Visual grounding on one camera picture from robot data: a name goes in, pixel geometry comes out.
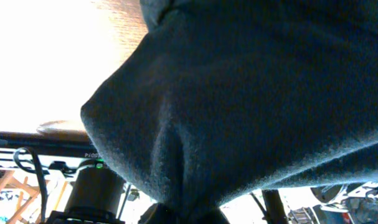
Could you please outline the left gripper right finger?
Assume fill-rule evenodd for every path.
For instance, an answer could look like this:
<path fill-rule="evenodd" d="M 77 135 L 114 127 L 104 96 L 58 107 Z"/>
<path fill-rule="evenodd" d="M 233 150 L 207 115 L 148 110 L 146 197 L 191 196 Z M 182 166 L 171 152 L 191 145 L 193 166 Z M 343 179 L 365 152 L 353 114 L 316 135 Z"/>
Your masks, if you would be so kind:
<path fill-rule="evenodd" d="M 204 224 L 230 224 L 230 222 L 221 209 L 217 209 L 204 216 Z"/>

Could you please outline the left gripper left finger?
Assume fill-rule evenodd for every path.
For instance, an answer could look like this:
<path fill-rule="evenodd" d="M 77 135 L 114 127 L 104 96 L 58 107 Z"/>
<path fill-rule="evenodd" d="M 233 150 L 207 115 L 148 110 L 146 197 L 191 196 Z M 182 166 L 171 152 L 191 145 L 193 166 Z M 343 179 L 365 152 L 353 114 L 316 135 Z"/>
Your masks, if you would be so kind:
<path fill-rule="evenodd" d="M 176 224 L 176 214 L 162 203 L 155 203 L 145 211 L 138 224 Z"/>

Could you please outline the dark green t-shirt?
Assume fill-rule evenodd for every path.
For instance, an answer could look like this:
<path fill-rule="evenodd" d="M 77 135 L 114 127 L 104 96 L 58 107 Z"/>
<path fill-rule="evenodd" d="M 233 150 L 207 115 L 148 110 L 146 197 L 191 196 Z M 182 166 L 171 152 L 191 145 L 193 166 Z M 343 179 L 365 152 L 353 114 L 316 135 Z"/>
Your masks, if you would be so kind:
<path fill-rule="evenodd" d="M 103 160 L 181 220 L 255 189 L 378 181 L 378 1 L 141 1 L 82 106 Z"/>

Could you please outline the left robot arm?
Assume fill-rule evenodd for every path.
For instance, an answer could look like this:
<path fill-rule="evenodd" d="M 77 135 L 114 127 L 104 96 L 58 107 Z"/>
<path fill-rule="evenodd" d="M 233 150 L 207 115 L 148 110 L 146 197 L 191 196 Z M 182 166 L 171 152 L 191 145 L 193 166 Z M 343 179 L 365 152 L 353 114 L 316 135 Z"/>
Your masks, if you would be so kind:
<path fill-rule="evenodd" d="M 82 162 L 77 179 L 63 212 L 52 211 L 46 224 L 124 224 L 118 218 L 118 206 L 125 180 L 108 168 L 101 160 Z M 228 224 L 220 209 L 204 217 L 187 221 L 179 218 L 171 209 L 155 203 L 140 217 L 144 224 Z"/>

